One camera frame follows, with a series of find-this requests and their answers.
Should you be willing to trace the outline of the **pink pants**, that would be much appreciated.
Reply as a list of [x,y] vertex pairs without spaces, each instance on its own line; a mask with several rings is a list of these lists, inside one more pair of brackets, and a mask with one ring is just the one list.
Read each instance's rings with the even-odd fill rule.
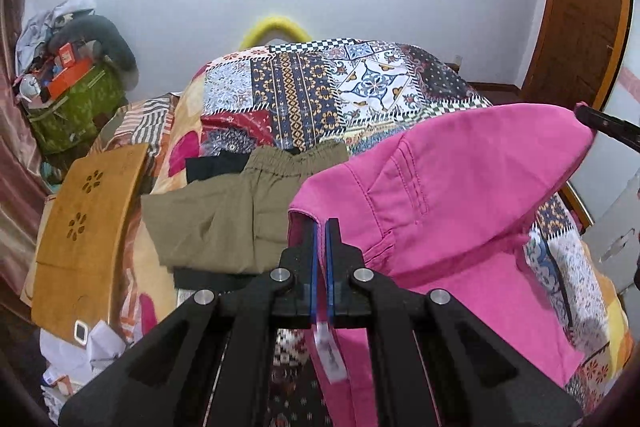
[[336,219],[364,265],[419,294],[445,289],[539,369],[527,388],[536,426],[569,426],[570,344],[523,248],[539,207],[576,170],[592,131],[563,107],[513,104],[427,119],[307,179],[288,207],[288,240]]

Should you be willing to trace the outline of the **olive green pants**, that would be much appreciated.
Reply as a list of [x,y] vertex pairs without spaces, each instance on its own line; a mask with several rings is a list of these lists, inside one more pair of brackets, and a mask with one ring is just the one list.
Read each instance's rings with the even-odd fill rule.
[[142,219],[158,261],[175,270],[258,274],[288,245],[288,206],[303,183],[349,158],[341,142],[298,155],[255,148],[239,173],[194,181],[142,198]]

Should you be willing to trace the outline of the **brown wooden door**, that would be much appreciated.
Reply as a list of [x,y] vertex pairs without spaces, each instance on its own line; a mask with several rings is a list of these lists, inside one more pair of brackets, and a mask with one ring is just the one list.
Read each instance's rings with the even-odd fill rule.
[[631,9],[632,0],[546,0],[522,99],[602,108],[623,58]]

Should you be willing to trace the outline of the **black folded garment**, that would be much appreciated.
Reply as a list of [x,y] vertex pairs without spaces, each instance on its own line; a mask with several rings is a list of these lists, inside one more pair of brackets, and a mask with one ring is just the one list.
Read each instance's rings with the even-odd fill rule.
[[286,246],[288,205],[306,179],[306,161],[259,147],[186,162],[188,183],[210,194],[205,215],[178,247],[191,258],[174,269],[175,285],[233,291],[278,265]]

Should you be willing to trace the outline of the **patchwork patterned bedspread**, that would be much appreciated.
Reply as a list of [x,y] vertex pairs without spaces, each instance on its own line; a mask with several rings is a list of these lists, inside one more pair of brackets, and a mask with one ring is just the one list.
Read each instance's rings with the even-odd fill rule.
[[[206,69],[201,152],[272,146],[298,155],[335,141],[350,159],[424,120],[488,107],[451,68],[408,44],[337,39],[251,48]],[[613,284],[593,268],[556,192],[539,207],[523,253],[580,354],[565,388],[592,411],[632,349]]]

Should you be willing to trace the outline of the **orange floral blanket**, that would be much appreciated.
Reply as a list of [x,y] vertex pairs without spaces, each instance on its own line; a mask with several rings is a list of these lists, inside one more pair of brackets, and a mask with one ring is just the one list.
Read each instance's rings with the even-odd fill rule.
[[204,77],[198,76],[179,94],[166,93],[122,106],[90,148],[97,154],[126,145],[148,147],[142,182],[126,220],[122,262],[116,269],[114,329],[126,343],[138,341],[178,306],[174,274],[160,260],[155,230],[160,219],[152,215],[151,202],[186,186],[186,169],[174,171],[171,163],[182,146],[191,152],[198,150],[203,102]]

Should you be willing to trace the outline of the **wooden lap desk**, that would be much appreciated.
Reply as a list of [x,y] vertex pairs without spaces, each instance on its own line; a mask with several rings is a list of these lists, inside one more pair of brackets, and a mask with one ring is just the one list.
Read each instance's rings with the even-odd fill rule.
[[113,321],[127,220],[145,143],[79,158],[56,194],[36,256],[32,321],[78,347]]

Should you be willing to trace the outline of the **white crumpled paper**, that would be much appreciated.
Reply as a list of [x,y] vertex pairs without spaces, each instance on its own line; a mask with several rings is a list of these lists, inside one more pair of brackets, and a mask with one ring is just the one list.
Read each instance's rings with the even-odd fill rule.
[[47,362],[40,388],[49,418],[55,424],[65,402],[127,348],[125,341],[104,321],[99,321],[86,334],[87,343],[78,347],[44,329],[40,331],[40,353]]

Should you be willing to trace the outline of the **green storage bag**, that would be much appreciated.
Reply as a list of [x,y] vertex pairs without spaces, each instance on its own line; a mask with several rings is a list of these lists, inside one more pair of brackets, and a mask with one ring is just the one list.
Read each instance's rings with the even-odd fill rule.
[[102,63],[49,105],[27,109],[26,118],[40,152],[49,156],[94,139],[125,103],[118,72]]

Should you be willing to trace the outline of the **striped red curtain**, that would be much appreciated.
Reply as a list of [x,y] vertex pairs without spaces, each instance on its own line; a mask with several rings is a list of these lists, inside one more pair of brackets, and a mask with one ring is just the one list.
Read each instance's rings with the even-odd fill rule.
[[1,0],[1,290],[20,295],[48,195],[32,129],[13,93],[25,0]]

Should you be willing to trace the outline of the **orange box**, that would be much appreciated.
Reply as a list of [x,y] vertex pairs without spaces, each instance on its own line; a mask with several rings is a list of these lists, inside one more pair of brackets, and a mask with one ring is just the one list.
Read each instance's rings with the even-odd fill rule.
[[93,68],[92,58],[76,51],[70,42],[63,44],[58,50],[58,61],[61,69],[53,76],[48,87],[52,100],[59,98]]

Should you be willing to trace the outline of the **grey neck pillow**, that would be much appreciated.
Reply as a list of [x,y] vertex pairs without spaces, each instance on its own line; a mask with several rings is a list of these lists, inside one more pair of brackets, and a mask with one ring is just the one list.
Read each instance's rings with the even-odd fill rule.
[[132,72],[137,68],[134,52],[117,27],[102,15],[74,18],[51,37],[47,50],[50,54],[57,54],[67,43],[91,41],[98,42],[103,55],[123,72]]

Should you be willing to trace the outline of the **grey clothes pile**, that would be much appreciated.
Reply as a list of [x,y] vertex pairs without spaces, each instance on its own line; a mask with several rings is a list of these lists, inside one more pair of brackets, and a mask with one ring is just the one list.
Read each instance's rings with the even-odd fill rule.
[[26,72],[37,51],[42,49],[55,31],[66,24],[69,17],[93,14],[95,10],[96,2],[93,0],[65,0],[53,9],[40,11],[30,18],[15,45],[16,75],[23,75]]

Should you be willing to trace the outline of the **yellow curved headboard rail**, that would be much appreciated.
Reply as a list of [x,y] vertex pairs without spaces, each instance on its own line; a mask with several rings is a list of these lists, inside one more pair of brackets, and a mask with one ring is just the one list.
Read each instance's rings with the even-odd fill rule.
[[260,20],[243,37],[239,49],[244,51],[266,42],[269,36],[284,37],[288,42],[303,43],[312,40],[302,26],[284,16],[268,16]]

